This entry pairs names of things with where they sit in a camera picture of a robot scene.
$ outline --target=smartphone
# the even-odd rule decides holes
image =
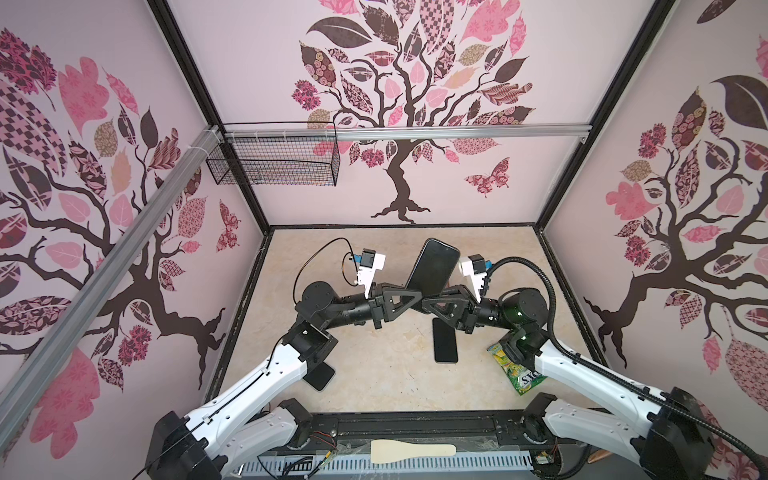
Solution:
[[[422,296],[437,295],[442,292],[448,285],[448,280],[460,256],[461,253],[456,247],[451,247],[436,238],[428,238],[408,278],[406,289],[419,290]],[[422,308],[421,302],[411,308],[427,313]]]
[[[439,318],[432,319],[432,341],[437,363],[457,363],[456,330]]]

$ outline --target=pink butterfly decal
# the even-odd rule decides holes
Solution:
[[[238,245],[235,230],[237,230],[242,221],[237,219],[237,215],[231,214],[229,207],[224,205],[224,202],[221,200],[219,200],[219,211],[221,212],[221,220],[224,220],[224,232],[219,236],[219,240],[216,242],[217,252],[228,247],[234,248]]]
[[[507,170],[509,170],[509,157],[506,157],[504,160],[498,162],[489,176],[486,177],[485,175],[470,175],[464,180],[468,181],[470,185],[477,187],[478,192],[488,198],[488,193],[493,190],[494,185],[496,187],[509,188],[509,185],[507,185],[507,182],[509,181],[509,175],[504,173]]]

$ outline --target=green snack package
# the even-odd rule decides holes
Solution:
[[[528,390],[532,389],[539,383],[543,382],[545,378],[547,378],[539,373],[526,369],[524,366],[518,365],[517,363],[512,363],[512,361],[504,353],[504,350],[502,350],[502,346],[498,343],[488,347],[488,352],[493,355],[493,358],[496,359],[496,362],[502,366],[505,373],[507,374],[507,378],[509,378],[509,381],[512,382],[512,386],[515,387],[515,390],[518,391],[519,395],[526,393]]]

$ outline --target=wall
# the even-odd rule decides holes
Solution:
[[[13,2],[0,28],[4,386],[205,123],[140,0]],[[154,423],[203,398],[259,242],[238,189],[199,170],[3,452],[0,477],[137,471]]]
[[[613,368],[768,454],[768,5],[723,3],[680,4],[548,237]]]
[[[403,127],[588,123],[652,2],[172,3],[224,121]],[[255,191],[274,224],[535,221],[574,144],[345,143],[336,187]]]

